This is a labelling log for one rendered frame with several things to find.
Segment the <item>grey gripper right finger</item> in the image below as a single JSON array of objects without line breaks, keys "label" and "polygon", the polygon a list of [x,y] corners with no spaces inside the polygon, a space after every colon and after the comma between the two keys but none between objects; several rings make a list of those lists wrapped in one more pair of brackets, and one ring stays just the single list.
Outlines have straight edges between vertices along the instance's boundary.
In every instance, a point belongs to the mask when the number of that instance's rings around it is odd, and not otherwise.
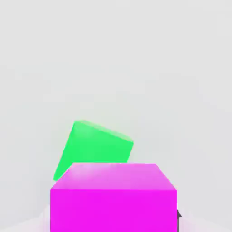
[{"label": "grey gripper right finger", "polygon": [[178,232],[207,232],[207,225],[194,217],[184,217],[177,211]]}]

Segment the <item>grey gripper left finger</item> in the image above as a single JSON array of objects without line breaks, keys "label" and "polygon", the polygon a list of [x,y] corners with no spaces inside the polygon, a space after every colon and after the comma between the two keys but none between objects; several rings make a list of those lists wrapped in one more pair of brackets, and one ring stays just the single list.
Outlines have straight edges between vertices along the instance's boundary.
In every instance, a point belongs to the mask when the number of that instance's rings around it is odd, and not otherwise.
[{"label": "grey gripper left finger", "polygon": [[50,205],[29,221],[27,232],[50,232]]}]

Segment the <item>small magenta cube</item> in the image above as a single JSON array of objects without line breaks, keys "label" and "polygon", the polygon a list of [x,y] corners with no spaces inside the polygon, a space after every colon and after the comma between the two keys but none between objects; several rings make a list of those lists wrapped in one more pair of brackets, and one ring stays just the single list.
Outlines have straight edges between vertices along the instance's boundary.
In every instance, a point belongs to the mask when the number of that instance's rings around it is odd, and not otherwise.
[{"label": "small magenta cube", "polygon": [[177,191],[156,164],[74,163],[50,190],[50,232],[177,232]]}]

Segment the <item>small green cube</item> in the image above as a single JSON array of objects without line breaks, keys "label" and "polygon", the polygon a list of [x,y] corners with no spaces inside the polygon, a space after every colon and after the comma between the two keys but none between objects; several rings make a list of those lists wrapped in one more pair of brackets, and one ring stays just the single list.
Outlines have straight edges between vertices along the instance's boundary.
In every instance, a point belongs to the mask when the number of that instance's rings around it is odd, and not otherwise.
[{"label": "small green cube", "polygon": [[75,121],[53,180],[58,181],[72,163],[126,163],[133,145],[122,133],[87,120]]}]

